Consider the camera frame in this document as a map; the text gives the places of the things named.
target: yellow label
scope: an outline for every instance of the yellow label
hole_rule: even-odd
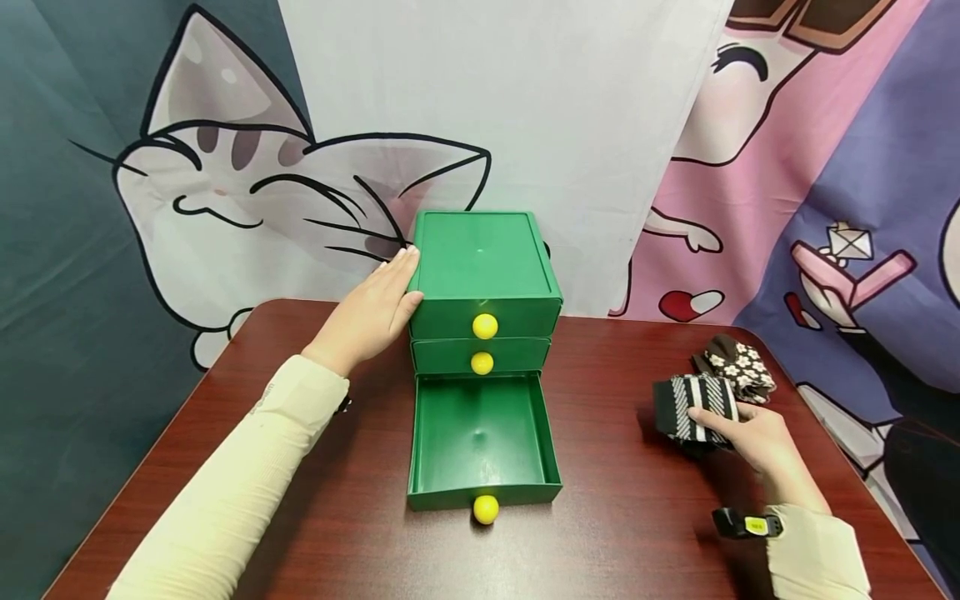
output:
[[[747,516],[743,519],[744,524],[747,526],[747,531],[757,536],[766,536],[770,533],[770,525],[767,524],[767,519],[759,518],[758,516]]]

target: cat mouth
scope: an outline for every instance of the cat mouth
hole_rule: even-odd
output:
[[[176,197],[176,199],[174,200],[174,212],[181,215],[188,216],[188,217],[193,217],[201,214],[208,214],[212,217],[216,217],[217,219],[220,219],[224,223],[227,223],[229,225],[232,225],[240,229],[256,229],[261,225],[263,225],[263,219],[260,219],[258,223],[254,223],[254,224],[237,223],[236,221],[233,221],[232,219],[225,217],[224,215],[220,214],[216,210],[213,210],[212,208],[209,208],[207,206],[204,206],[202,208],[184,208],[182,205],[184,200],[186,200],[185,195]]]

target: beige sleeve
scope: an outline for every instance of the beige sleeve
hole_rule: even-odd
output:
[[[783,533],[767,541],[774,594],[780,600],[870,598],[867,571],[850,525],[789,504],[767,511],[783,524]]]
[[[288,359],[133,552],[108,598],[229,598],[347,388],[302,356]]]

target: wooden table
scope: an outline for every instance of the wooden table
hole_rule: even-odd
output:
[[[253,311],[48,592],[102,598],[163,510],[333,304]],[[942,598],[763,344],[734,327],[563,318],[543,389],[564,489],[505,507],[411,513],[414,377],[407,340],[353,374],[351,409],[304,460],[238,598],[764,598],[762,540],[719,540],[710,511],[759,506],[739,457],[702,465],[653,429],[651,382],[690,372],[718,333],[761,350],[783,413],[834,512],[856,529],[875,600]]]

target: cartoon banner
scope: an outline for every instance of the cartoon banner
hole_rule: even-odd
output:
[[[759,335],[956,594],[960,11],[927,4],[735,2],[611,314]]]

